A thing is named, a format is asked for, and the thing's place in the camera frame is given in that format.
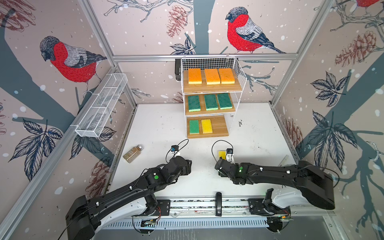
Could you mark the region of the yellow sponge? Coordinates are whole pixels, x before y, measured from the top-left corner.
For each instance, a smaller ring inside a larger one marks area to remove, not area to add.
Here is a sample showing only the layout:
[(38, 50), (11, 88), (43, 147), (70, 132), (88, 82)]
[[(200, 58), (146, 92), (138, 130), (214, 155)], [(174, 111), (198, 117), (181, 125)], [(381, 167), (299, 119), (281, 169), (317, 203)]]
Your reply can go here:
[(219, 156), (219, 159), (226, 160), (227, 153), (224, 150), (219, 150), (218, 151), (218, 156)]
[(201, 120), (203, 134), (212, 134), (213, 127), (210, 119)]

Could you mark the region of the light green sponge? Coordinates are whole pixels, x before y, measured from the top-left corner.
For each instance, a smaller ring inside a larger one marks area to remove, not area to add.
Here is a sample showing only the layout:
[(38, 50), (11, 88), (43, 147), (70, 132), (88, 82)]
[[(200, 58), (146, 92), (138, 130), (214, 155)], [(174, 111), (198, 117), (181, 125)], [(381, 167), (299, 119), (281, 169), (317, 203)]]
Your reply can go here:
[(189, 134), (190, 135), (199, 135), (200, 134), (200, 127), (199, 127), (199, 121), (198, 120), (190, 120), (189, 121)]

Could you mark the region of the dark green sponge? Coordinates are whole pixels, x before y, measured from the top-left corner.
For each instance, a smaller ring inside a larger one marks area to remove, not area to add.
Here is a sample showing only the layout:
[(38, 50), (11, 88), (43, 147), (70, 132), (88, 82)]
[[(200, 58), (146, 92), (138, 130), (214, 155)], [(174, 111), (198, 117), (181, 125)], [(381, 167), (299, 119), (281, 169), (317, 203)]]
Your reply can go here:
[(219, 109), (217, 96), (215, 94), (204, 95), (204, 99), (207, 111), (216, 111)]
[(201, 111), (200, 98), (199, 96), (188, 96), (188, 110), (189, 112)]
[(233, 104), (229, 93), (217, 94), (220, 110), (228, 110), (233, 108)]

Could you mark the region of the orange sponge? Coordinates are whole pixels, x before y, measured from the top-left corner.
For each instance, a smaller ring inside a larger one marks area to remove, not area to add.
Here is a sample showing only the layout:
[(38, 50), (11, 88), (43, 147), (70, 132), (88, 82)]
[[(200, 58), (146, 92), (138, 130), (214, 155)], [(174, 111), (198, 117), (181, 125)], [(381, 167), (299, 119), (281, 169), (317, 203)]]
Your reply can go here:
[(235, 83), (235, 77), (232, 69), (230, 68), (218, 69), (218, 72), (221, 79), (221, 84), (231, 85)]
[(219, 85), (221, 83), (221, 79), (217, 69), (205, 69), (204, 72), (207, 85)]
[(188, 83), (190, 85), (202, 84), (201, 69), (188, 69)]

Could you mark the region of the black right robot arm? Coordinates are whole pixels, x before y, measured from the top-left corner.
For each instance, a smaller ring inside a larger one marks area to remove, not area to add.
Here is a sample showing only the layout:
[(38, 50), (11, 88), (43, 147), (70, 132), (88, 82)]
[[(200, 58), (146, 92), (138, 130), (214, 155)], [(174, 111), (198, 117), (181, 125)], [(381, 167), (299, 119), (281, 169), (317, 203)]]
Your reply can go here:
[(324, 210), (335, 209), (334, 181), (330, 174), (306, 161), (286, 167), (232, 164), (219, 159), (215, 169), (235, 185), (274, 184), (298, 190), (309, 204)]

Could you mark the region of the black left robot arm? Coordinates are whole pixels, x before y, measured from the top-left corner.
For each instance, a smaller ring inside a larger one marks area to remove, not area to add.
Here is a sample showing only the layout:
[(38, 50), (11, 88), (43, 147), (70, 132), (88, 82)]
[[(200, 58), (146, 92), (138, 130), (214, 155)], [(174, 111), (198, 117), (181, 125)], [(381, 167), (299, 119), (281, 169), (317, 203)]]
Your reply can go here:
[(155, 192), (177, 182), (192, 171), (192, 161), (177, 156), (167, 164), (144, 169), (133, 182), (105, 195), (73, 202), (65, 219), (69, 240), (90, 240), (102, 227), (125, 217), (150, 215), (157, 206)]

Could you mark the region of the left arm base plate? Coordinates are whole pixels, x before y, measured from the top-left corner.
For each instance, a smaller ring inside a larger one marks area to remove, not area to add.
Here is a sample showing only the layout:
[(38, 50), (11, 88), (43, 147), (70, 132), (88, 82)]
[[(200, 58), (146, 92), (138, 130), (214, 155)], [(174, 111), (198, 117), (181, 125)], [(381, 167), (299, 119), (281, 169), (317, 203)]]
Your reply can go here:
[(157, 202), (150, 202), (143, 216), (168, 216), (170, 214), (171, 201), (170, 200), (157, 200)]

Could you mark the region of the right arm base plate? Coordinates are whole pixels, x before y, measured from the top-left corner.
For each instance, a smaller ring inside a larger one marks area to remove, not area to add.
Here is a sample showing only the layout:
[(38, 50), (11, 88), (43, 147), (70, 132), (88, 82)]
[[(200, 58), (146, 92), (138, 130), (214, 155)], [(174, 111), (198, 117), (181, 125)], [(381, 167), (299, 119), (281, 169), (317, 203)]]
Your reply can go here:
[(274, 215), (290, 215), (290, 207), (280, 208), (268, 199), (248, 199), (249, 211), (252, 215), (270, 217)]

